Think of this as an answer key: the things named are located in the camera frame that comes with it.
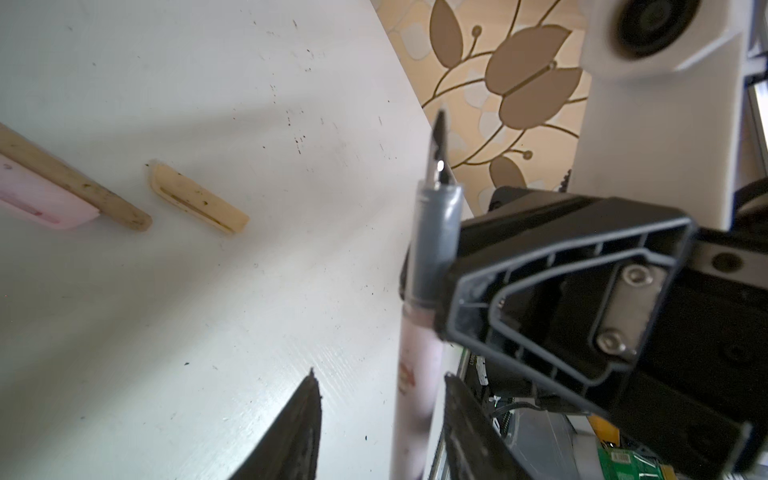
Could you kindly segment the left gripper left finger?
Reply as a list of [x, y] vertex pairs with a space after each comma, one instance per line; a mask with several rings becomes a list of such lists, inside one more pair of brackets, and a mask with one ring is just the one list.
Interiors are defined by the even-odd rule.
[[321, 426], [319, 383], [314, 371], [310, 370], [254, 450], [230, 478], [315, 479]]

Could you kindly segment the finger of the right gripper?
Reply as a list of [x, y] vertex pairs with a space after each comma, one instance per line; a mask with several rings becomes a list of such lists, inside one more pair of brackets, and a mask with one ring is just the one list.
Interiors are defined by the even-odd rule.
[[465, 221], [434, 328], [595, 413], [613, 411], [698, 227], [617, 197], [502, 187]]

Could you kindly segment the pink white pen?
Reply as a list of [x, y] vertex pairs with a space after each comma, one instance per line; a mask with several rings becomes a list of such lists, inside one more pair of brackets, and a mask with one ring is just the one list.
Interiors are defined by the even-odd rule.
[[435, 332], [443, 278], [458, 250], [463, 187], [450, 171], [446, 112], [435, 119], [425, 178], [418, 183], [405, 262], [397, 397], [389, 477], [420, 479], [441, 377], [443, 344]]

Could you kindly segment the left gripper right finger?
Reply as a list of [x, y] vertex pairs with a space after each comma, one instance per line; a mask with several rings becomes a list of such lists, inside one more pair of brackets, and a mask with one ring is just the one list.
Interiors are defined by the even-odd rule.
[[451, 479], [531, 479], [508, 450], [465, 383], [444, 377], [443, 433]]

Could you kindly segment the pink pen cap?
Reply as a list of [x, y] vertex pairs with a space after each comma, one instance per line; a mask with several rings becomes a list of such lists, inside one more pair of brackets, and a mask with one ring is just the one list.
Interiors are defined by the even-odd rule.
[[21, 164], [1, 155], [1, 206], [54, 230], [69, 230], [99, 217], [99, 210]]

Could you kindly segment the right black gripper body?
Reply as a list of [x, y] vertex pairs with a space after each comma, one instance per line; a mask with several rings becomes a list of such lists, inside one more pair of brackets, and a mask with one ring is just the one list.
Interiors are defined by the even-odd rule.
[[698, 234], [611, 419], [691, 479], [766, 478], [766, 180]]

